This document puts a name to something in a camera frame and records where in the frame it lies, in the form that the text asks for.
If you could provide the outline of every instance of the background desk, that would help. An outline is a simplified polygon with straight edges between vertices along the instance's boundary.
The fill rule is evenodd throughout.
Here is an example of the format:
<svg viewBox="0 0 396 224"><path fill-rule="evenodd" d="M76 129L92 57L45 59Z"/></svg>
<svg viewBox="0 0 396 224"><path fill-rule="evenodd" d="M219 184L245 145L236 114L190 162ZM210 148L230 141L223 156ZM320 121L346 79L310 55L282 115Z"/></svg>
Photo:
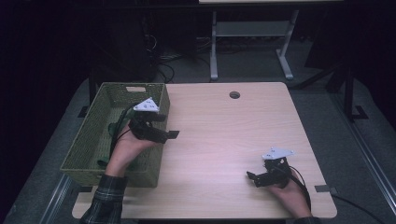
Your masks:
<svg viewBox="0 0 396 224"><path fill-rule="evenodd" d="M167 85L169 130L180 130L163 149L156 189L127 189L123 217L132 218L285 218L290 215L246 171L265 170L270 147L296 151L288 158L305 179L313 214L335 217L329 193L289 92L283 83ZM230 97L240 93L239 99ZM73 210L81 217L91 193L80 193Z"/></svg>

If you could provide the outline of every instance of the dark floor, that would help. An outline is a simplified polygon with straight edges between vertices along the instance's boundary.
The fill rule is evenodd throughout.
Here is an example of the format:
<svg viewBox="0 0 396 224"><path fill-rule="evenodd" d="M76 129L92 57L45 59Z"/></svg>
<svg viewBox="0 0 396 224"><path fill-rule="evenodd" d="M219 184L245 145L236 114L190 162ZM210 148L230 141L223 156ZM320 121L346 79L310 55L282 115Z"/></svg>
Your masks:
<svg viewBox="0 0 396 224"><path fill-rule="evenodd" d="M320 71L304 67L311 43L293 41L287 58L295 78L287 81L275 55L275 49L280 44L281 39L277 42L264 41L259 46L248 47L234 54L220 54L218 82L280 81L293 86ZM203 53L200 56L202 60L180 59L167 63L175 71L173 82L208 82L209 66L205 61L208 62L209 55ZM167 76L171 76L168 67L163 67L162 70ZM155 81L162 82L163 78L157 76ZM361 143L352 133L351 123L340 111L338 101L342 101L343 93L327 93L324 89L327 81L328 78L325 77L304 90L290 91L325 180L331 188L337 190L338 196L366 208L385 223L396 223L394 211L373 178L368 162L362 156ZM356 120L353 126L359 130L390 182L396 183L393 162L396 158L396 132L375 106L367 89L358 81L355 84L354 104L361 105L369 119ZM59 207L48 210L48 204L51 203L52 192L63 177L59 168L64 156L83 121L78 118L78 114L88 104L88 82L84 81L67 107L5 223L42 223L45 220L49 220L49 223L78 223L71 215L79 191L76 183L71 182L64 194L58 197L61 199ZM323 223L377 223L350 204L335 199L334 202L338 209L337 217L325 219Z"/></svg>

